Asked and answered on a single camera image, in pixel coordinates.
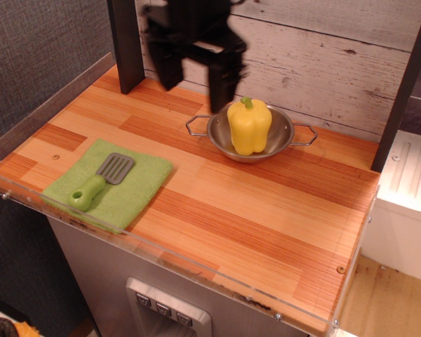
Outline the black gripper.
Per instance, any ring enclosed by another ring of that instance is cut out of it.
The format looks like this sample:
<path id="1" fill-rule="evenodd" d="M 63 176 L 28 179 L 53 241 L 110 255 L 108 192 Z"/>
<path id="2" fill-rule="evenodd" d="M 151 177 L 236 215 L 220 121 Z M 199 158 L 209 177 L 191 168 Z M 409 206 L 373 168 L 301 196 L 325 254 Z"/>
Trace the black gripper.
<path id="1" fill-rule="evenodd" d="M 146 5 L 147 45 L 162 86 L 167 90 L 183 81 L 182 59 L 208 66 L 210 110 L 219 112 L 233 101 L 241 80 L 245 41 L 228 20 L 242 1 L 167 1 Z"/>

